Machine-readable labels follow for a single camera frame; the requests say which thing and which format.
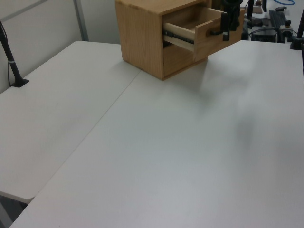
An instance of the white table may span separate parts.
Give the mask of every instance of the white table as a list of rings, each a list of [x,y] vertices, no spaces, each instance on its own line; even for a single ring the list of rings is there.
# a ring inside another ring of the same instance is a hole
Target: white table
[[[12,228],[302,228],[303,88],[288,44],[141,72]]]
[[[29,203],[139,69],[119,45],[75,42],[0,95],[0,195]]]

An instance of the wooden box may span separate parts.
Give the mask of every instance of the wooden box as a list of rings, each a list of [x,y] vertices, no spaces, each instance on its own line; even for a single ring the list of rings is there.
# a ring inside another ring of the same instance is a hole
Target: wooden box
[[[210,8],[211,0],[115,0],[115,7],[124,61],[161,80],[241,39],[242,26],[230,32],[230,41],[211,35],[220,30],[221,16]],[[186,41],[163,35],[163,30]]]

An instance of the open drawer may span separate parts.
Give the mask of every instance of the open drawer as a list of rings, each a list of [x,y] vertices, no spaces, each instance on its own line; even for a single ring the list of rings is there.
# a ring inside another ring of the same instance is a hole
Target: open drawer
[[[242,26],[230,31],[229,41],[223,41],[222,34],[212,35],[220,31],[221,13],[216,9],[194,5],[163,15],[162,26],[166,34],[163,40],[192,51],[194,61],[202,60],[241,40]],[[239,21],[243,20],[244,10],[241,10]]]

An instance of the gray floor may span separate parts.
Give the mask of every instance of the gray floor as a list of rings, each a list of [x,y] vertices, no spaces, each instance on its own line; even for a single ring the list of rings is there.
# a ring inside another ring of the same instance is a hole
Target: gray floor
[[[0,196],[0,228],[9,228],[27,205]]]

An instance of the black mount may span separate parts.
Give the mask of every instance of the black mount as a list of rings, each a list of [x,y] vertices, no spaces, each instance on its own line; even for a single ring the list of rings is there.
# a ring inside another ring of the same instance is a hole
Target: black mount
[[[223,32],[223,41],[229,41],[230,31],[236,31],[240,25],[240,4],[243,0],[222,0],[224,12],[221,14],[220,30]]]
[[[23,79],[20,76],[15,59],[14,59],[13,54],[9,47],[8,38],[6,36],[5,30],[4,30],[4,27],[1,23],[1,21],[0,21],[0,40],[1,40],[1,44],[3,46],[4,52],[6,54],[6,57],[8,58],[10,68],[13,71],[14,76],[15,76],[15,83],[12,84],[11,86],[20,88],[23,85],[25,85],[26,83],[28,83],[29,81],[26,79]]]
[[[296,35],[296,38],[293,39],[293,42],[290,45],[290,49],[292,50],[304,50],[303,48],[303,41],[302,41],[302,36],[303,36],[303,30],[304,30],[304,9],[302,12],[302,17],[298,29],[298,34]]]

